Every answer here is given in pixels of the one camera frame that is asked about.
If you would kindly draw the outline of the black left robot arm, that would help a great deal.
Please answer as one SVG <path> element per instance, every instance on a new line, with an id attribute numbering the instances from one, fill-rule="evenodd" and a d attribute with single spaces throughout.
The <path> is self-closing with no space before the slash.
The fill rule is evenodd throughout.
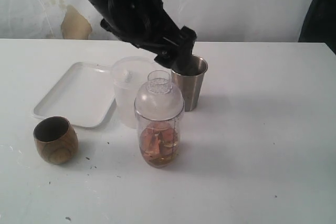
<path id="1" fill-rule="evenodd" d="M 156 54 L 159 65 L 184 72 L 191 65 L 196 32 L 177 24 L 163 0 L 88 0 L 102 15 L 100 26 L 119 40 Z"/>

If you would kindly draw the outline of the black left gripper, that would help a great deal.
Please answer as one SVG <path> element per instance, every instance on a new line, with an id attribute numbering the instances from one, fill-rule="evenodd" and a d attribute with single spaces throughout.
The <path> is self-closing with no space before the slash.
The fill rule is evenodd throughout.
<path id="1" fill-rule="evenodd" d="M 178 28 L 163 8 L 162 0 L 108 0 L 108 18 L 100 25 L 118 39 L 158 54 L 160 66 L 188 73 L 192 68 L 196 32 Z"/>

